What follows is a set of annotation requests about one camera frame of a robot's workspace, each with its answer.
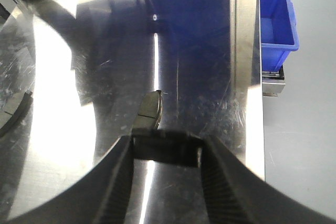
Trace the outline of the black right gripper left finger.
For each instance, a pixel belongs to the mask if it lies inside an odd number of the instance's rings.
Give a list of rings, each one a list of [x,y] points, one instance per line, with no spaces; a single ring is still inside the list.
[[[132,142],[122,136],[82,179],[8,223],[124,223],[132,180]]]

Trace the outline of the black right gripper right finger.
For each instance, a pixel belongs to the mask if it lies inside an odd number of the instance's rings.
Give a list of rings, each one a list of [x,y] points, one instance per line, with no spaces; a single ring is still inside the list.
[[[204,140],[201,176],[211,223],[335,223],[264,182],[216,138]]]

